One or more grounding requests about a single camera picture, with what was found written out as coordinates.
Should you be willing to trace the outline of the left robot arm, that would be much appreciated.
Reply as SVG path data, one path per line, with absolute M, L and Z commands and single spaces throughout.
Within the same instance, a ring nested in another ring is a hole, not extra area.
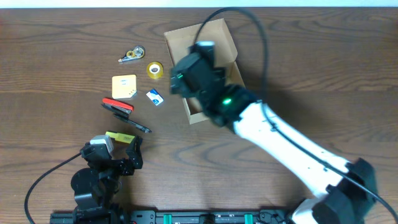
M 113 197 L 120 191 L 119 178 L 131 176 L 141 169 L 142 138 L 135 137 L 125 148 L 127 158 L 113 159 L 111 137 L 95 136 L 80 150 L 88 167 L 79 170 L 71 179 L 74 199 L 73 223 L 130 223 L 131 215 Z

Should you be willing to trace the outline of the yellow sticky note pad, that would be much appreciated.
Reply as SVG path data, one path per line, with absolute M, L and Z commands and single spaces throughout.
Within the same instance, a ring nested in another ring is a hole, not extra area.
M 118 75 L 112 77 L 112 98 L 131 98 L 137 93 L 136 75 Z

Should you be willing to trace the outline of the yellow tape roll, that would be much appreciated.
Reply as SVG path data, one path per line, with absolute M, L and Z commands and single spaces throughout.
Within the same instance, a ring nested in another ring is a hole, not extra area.
M 164 68 L 160 62 L 151 62 L 147 66 L 147 74 L 152 79 L 162 78 Z

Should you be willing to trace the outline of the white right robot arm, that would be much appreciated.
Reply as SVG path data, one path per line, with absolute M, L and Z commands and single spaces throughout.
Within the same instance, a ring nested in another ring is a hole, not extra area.
M 362 223 L 375 204 L 368 162 L 351 163 L 309 140 L 245 87 L 226 84 L 212 58 L 194 52 L 181 59 L 171 69 L 170 91 L 196 98 L 212 122 L 265 150 L 307 186 L 314 197 L 289 214 L 291 223 Z

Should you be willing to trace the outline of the red black stapler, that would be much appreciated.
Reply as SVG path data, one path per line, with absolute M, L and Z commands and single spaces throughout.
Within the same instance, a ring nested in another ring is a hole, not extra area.
M 125 118 L 128 118 L 129 115 L 134 111 L 133 106 L 110 98 L 102 99 L 102 107 Z

